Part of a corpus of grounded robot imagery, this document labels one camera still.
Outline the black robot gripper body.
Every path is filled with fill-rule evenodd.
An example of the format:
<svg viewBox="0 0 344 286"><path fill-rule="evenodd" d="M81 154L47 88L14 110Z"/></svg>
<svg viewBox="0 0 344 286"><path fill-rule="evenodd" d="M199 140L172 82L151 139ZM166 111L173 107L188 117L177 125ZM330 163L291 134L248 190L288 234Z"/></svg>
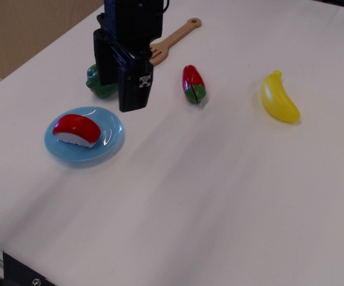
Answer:
<svg viewBox="0 0 344 286"><path fill-rule="evenodd" d="M104 1L97 16L104 40L123 48L137 58L149 60L150 44L162 35L164 2Z"/></svg>

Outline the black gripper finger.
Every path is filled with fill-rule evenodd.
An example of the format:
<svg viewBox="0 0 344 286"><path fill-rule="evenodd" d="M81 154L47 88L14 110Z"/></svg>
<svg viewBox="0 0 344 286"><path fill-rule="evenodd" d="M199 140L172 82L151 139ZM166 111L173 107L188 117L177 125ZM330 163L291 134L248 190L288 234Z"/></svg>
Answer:
<svg viewBox="0 0 344 286"><path fill-rule="evenodd" d="M129 112L146 107L153 70L153 65L146 58L134 58L118 69L120 111Z"/></svg>
<svg viewBox="0 0 344 286"><path fill-rule="evenodd" d="M94 55L102 86L118 83L118 61L116 52L119 45L99 28L93 33Z"/></svg>

